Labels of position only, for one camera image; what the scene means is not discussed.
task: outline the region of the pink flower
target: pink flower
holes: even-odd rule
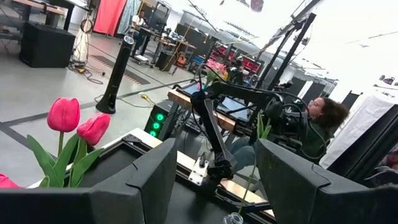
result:
[[[80,104],[75,98],[58,98],[51,106],[47,124],[54,131],[71,132],[80,120]]]
[[[0,174],[0,189],[1,188],[20,188],[17,184],[15,184],[9,177]]]
[[[104,136],[110,121],[110,115],[98,113],[81,124],[77,128],[77,134],[86,140],[87,144],[95,146],[101,140],[102,136]]]

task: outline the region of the robotic arm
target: robotic arm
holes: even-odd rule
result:
[[[242,86],[230,85],[223,82],[215,82],[208,88],[195,92],[190,100],[193,109],[199,114],[203,120],[208,138],[215,153],[215,163],[207,169],[207,174],[215,184],[224,179],[230,179],[233,176],[236,161],[231,153],[227,150],[223,137],[218,131],[217,120],[214,116],[213,102],[221,95],[232,96],[251,102],[257,106],[257,112],[266,108],[272,98],[277,98],[282,103],[282,97],[271,92],[257,91]]]

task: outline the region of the black speaker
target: black speaker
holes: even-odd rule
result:
[[[19,60],[32,68],[65,68],[75,36],[63,29],[25,22]]]
[[[163,72],[170,71],[170,68],[174,63],[174,58],[172,59],[172,57],[173,57],[172,53],[166,53],[166,52],[160,53],[159,58],[157,59],[156,62],[156,67],[158,67],[159,70]]]
[[[171,100],[164,100],[160,103],[157,103],[150,112],[147,124],[145,125],[144,131],[149,133],[151,136],[158,138],[161,141],[164,141],[166,138],[165,136],[159,137],[160,131],[163,128],[163,124],[166,118],[169,115],[170,109],[172,108],[173,101]]]
[[[97,103],[95,108],[102,113],[116,113],[116,97],[118,95],[120,83],[122,82],[124,71],[129,61],[129,56],[134,43],[132,37],[125,35],[122,45],[120,46],[118,57],[114,63],[111,78],[109,78],[108,86],[102,99]]]

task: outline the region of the yellow cable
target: yellow cable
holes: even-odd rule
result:
[[[195,17],[193,17],[193,19],[191,20],[191,23],[189,23],[189,26],[188,26],[188,28],[187,28],[187,31],[185,31],[182,40],[185,40],[185,36],[187,36],[188,31],[190,30],[191,25],[192,25],[192,23],[193,23],[194,20],[195,20]],[[167,62],[166,66],[161,70],[161,72],[163,72],[164,70],[166,70],[167,66],[168,66],[169,63],[172,61],[172,59],[174,58],[174,56],[175,56],[175,54],[177,53],[178,49],[180,48],[181,44],[182,44],[182,41],[180,41],[180,42],[178,43],[178,45],[177,45],[177,47],[175,48],[175,51],[174,51],[172,57],[170,57],[170,59],[169,59],[169,61]]]

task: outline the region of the white sheet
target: white sheet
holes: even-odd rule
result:
[[[369,95],[359,108],[350,115],[344,128],[328,146],[326,155],[320,161],[325,169],[352,145],[381,116],[394,106],[394,100],[379,93]]]

